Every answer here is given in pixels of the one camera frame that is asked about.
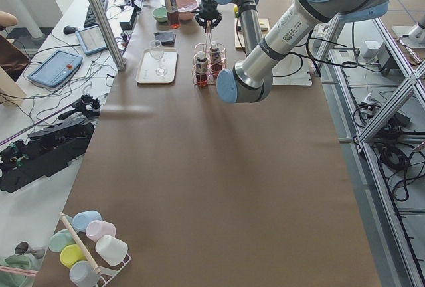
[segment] white desk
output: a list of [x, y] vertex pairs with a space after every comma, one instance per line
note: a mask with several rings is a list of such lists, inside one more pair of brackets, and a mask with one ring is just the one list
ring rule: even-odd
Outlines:
[[[52, 33], [70, 45], [78, 44], [75, 35], [64, 35], [62, 30], [66, 25], [72, 25], [82, 29], [87, 7], [87, 0], [75, 0], [63, 18], [58, 22], [57, 26], [55, 26]], [[108, 9], [107, 15], [113, 16], [118, 12], [118, 8], [111, 8]], [[111, 19], [110, 21], [114, 34], [120, 34], [121, 29], [116, 19]], [[65, 43], [50, 35], [40, 50], [62, 45], [65, 45]], [[43, 112], [38, 116], [39, 118], [44, 118], [60, 107], [75, 101], [81, 97], [83, 89], [86, 89], [86, 93], [93, 97], [99, 97], [109, 92], [109, 86], [112, 84], [113, 79], [107, 78], [107, 74], [116, 75], [116, 67], [112, 58], [110, 58], [109, 52], [106, 50], [102, 54], [87, 57], [80, 47], [75, 48], [83, 56], [84, 60], [80, 70], [74, 75], [73, 79], [84, 78], [89, 71], [92, 61], [96, 61], [98, 64], [104, 64], [104, 66], [94, 66], [94, 70], [100, 70], [91, 79], [72, 84], [71, 88], [75, 89], [73, 91], [70, 91], [70, 88], [67, 86], [62, 96], [51, 96], [34, 100], [34, 108], [31, 112], [34, 121], [37, 121], [36, 114], [42, 110], [55, 108]], [[73, 52], [73, 49], [70, 47], [61, 49]], [[40, 52], [34, 57], [33, 61], [42, 62], [54, 51], [55, 49]], [[37, 66], [37, 64], [30, 65], [17, 81], [19, 86], [27, 93], [27, 97], [47, 92], [44, 88], [37, 88], [24, 78]], [[21, 104], [21, 109], [26, 113], [29, 113], [32, 107], [32, 100], [24, 100]], [[47, 122], [53, 123], [54, 118], [47, 120]], [[17, 107], [0, 105], [0, 140], [4, 140], [30, 124], [32, 124], [30, 118], [24, 115]], [[19, 138], [25, 140], [26, 137], [27, 133], [21, 135], [16, 140]], [[52, 177], [41, 177], [14, 193], [0, 191], [1, 256], [12, 255], [16, 245], [23, 241], [27, 241], [30, 246], [47, 247], [48, 240], [53, 234], [58, 222], [58, 212], [62, 210], [68, 198], [81, 162], [82, 158], [76, 159], [68, 168], [63, 169]]]

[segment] bottle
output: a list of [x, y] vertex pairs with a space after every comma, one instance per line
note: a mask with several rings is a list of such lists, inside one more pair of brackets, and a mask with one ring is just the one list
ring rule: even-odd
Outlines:
[[218, 47], [215, 41], [211, 41], [210, 58], [211, 58], [212, 75], [214, 76], [214, 78], [217, 79], [217, 76], [220, 73], [220, 71], [223, 69], [223, 66], [221, 63], [220, 48]]
[[208, 84], [208, 60], [207, 54], [203, 51], [196, 55], [195, 72], [197, 86], [206, 86]]
[[176, 0], [164, 0], [167, 9], [168, 22], [173, 29], [180, 27], [179, 10]]

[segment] wine glass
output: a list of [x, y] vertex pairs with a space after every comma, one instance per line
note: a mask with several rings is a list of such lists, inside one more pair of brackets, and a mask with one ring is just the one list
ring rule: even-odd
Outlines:
[[159, 40], [152, 40], [149, 43], [149, 53], [152, 58], [159, 61], [159, 67], [156, 70], [158, 76], [165, 76], [167, 74], [167, 69], [164, 68], [161, 64], [161, 59], [164, 56], [164, 47]]

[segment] black mouse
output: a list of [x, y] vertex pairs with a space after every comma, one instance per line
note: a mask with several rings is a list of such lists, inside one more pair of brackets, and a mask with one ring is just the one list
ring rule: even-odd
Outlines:
[[64, 34], [65, 35], [70, 35], [71, 33], [75, 33], [77, 30], [78, 30], [77, 27], [65, 26], [65, 28], [64, 28]]

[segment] yellow cup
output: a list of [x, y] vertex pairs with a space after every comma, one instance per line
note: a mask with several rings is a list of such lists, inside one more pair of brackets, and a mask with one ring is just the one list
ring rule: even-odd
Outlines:
[[60, 252], [60, 262], [69, 269], [71, 269], [71, 267], [80, 260], [86, 260], [86, 257], [77, 244], [69, 245]]

